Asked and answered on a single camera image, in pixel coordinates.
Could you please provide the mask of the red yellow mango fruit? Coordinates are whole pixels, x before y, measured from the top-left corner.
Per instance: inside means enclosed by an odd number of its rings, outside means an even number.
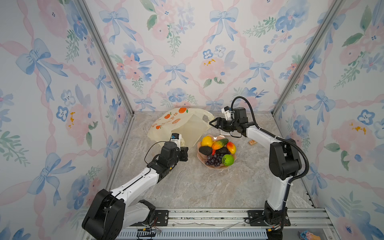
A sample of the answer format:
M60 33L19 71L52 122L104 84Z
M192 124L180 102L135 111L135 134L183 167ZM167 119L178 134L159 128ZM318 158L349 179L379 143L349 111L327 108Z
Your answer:
M232 142L228 142L226 147L227 147L228 151L231 153L231 155L234 155L237 152L237 147Z

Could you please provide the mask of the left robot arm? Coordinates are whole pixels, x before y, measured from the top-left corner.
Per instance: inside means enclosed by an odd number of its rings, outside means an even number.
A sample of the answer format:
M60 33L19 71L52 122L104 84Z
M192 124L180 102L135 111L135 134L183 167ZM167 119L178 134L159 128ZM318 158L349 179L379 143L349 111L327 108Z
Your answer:
M154 220L156 207L146 200L135 205L133 201L164 179L178 162L186 162L188 150L188 147L180 145L179 140L164 142L161 152L139 175L112 191L102 189L96 194L82 228L97 240L114 240L121 230L134 224L149 226Z

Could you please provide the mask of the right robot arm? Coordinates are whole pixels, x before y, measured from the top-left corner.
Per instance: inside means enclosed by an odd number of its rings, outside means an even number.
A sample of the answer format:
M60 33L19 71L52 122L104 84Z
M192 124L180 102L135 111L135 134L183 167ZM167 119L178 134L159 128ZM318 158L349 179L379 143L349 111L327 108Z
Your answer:
M309 171L309 161L303 150L292 139L278 137L260 127L254 113L248 120L245 108L222 109L224 118L216 118L209 124L227 133L238 132L269 151L269 169L273 174L270 195L265 203L263 221L274 230L282 230L287 220L287 200L293 181Z

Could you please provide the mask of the green apple fruit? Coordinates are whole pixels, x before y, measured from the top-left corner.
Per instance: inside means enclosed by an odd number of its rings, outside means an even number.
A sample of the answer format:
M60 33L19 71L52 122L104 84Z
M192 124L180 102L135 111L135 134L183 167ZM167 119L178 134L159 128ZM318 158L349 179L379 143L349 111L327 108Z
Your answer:
M231 166L235 162L234 156L227 154L222 157L222 165L224 166Z

